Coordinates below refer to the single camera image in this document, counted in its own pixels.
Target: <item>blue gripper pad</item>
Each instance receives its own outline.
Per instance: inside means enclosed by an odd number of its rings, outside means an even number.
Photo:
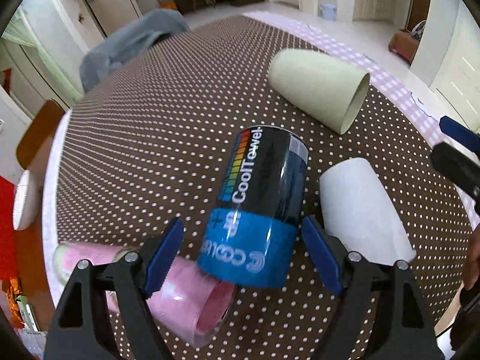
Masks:
[[[320,276],[323,285],[328,290],[335,296],[340,296],[344,290],[340,276],[340,265],[320,231],[324,233],[316,220],[314,223],[310,217],[303,219],[301,235],[310,254],[310,258],[315,268],[317,268],[318,276]]]
[[[480,155],[480,138],[477,134],[450,119],[448,116],[442,117],[439,124],[443,134],[455,139],[477,156]]]
[[[147,298],[162,288],[167,273],[183,242],[183,224],[179,219],[171,221],[164,231],[164,238],[146,268],[142,288]]]

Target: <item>barcode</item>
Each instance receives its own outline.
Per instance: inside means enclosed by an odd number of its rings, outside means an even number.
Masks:
[[[308,162],[308,149],[299,139],[290,136],[289,150],[295,153],[301,159],[303,159],[304,163]]]

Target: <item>rainbow color bar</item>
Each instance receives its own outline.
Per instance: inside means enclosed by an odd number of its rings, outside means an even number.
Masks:
[[[240,166],[242,165],[242,160],[247,152],[249,138],[250,130],[245,130],[240,136],[237,149],[232,154],[230,169],[225,176],[225,181],[223,184],[222,200],[224,202],[229,202],[232,199],[233,190],[235,188],[235,184],[237,183],[237,176],[240,172]]]

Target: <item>blue clamp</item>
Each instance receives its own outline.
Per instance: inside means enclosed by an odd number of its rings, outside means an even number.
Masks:
[[[448,116],[443,116],[440,119],[439,125],[443,134],[453,138],[477,156],[480,155],[480,137],[477,134],[462,126],[460,123],[455,122],[453,119],[450,119]]]
[[[340,296],[347,287],[344,278],[347,250],[337,237],[325,233],[313,215],[303,219],[301,235],[323,285]]]
[[[169,222],[163,238],[145,253],[141,251],[142,261],[147,262],[142,292],[146,299],[162,288],[177,252],[183,242],[183,224],[179,219]]]

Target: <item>blue label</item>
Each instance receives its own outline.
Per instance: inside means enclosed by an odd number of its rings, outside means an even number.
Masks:
[[[226,208],[214,209],[198,266],[235,284],[281,287],[298,229],[273,218]]]

